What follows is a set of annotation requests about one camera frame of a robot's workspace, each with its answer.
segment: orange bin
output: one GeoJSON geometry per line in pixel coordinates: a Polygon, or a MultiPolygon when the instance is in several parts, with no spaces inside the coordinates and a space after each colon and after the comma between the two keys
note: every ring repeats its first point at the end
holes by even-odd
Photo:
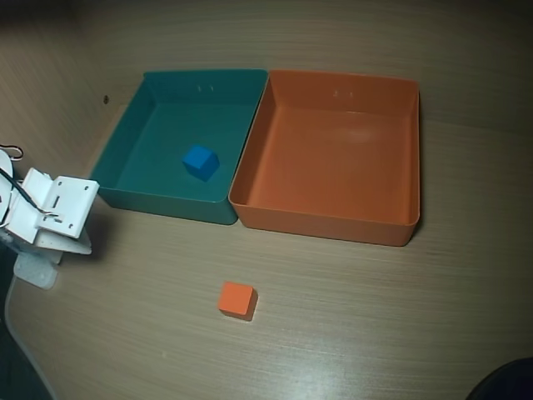
{"type": "Polygon", "coordinates": [[[230,191],[249,228],[390,246],[420,216],[418,84],[272,71],[230,191]]]}

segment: black cable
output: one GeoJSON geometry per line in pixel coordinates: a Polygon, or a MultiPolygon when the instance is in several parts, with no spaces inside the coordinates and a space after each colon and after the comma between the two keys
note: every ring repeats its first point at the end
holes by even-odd
{"type": "Polygon", "coordinates": [[[32,199],[32,197],[26,192],[26,190],[24,189],[24,187],[20,186],[20,184],[15,180],[13,179],[13,177],[10,177],[9,174],[7,172],[5,172],[2,168],[0,168],[0,175],[2,175],[4,178],[6,178],[9,183],[12,184],[12,186],[14,188],[17,189],[17,191],[21,194],[22,198],[24,200],[26,200],[28,203],[30,203],[30,205],[34,208],[36,208],[40,213],[42,214],[45,214],[45,215],[49,215],[49,216],[56,216],[55,214],[51,213],[51,212],[48,212],[48,211],[44,211],[42,210],[32,199]]]}

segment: wire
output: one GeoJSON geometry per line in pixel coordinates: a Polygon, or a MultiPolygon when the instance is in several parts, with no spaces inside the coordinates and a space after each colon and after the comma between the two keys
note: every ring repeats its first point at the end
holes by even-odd
{"type": "Polygon", "coordinates": [[[37,209],[41,214],[47,215],[49,217],[58,217],[57,214],[54,214],[50,211],[44,211],[42,208],[40,208],[32,199],[32,197],[29,195],[28,192],[22,187],[15,179],[9,176],[7,172],[5,172],[2,168],[0,168],[0,175],[2,175],[4,178],[6,178],[9,183],[12,184],[14,188],[17,189],[17,191],[21,194],[22,198],[26,200],[32,207],[37,209]]]}
{"type": "Polygon", "coordinates": [[[9,156],[9,153],[6,151],[6,154],[9,156],[9,159],[11,161],[20,161],[24,157],[24,151],[19,146],[14,146],[11,144],[8,144],[8,145],[0,144],[0,149],[1,150],[14,150],[15,152],[18,153],[17,156],[9,156]]]}

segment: wooden wall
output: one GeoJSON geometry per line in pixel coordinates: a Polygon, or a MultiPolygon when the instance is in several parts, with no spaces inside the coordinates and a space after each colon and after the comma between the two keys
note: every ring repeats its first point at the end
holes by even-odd
{"type": "Polygon", "coordinates": [[[174,68],[413,78],[424,118],[528,133],[529,10],[456,0],[4,0],[0,143],[24,147],[21,173],[83,175],[142,73],[174,68]]]}
{"type": "Polygon", "coordinates": [[[0,2],[0,143],[25,150],[21,174],[86,174],[109,117],[107,90],[62,3],[0,2]]]}
{"type": "Polygon", "coordinates": [[[82,2],[78,16],[126,102],[147,70],[308,68],[421,83],[423,117],[529,132],[528,2],[82,2]]]}

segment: white bracket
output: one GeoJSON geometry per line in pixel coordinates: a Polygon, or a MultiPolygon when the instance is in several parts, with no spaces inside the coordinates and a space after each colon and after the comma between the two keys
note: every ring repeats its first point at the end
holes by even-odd
{"type": "Polygon", "coordinates": [[[54,266],[62,252],[91,253],[91,243],[83,227],[99,185],[75,177],[52,180],[31,168],[22,188],[41,209],[53,215],[43,215],[13,188],[4,222],[5,234],[0,238],[18,252],[15,275],[49,289],[56,281],[54,266]]]}

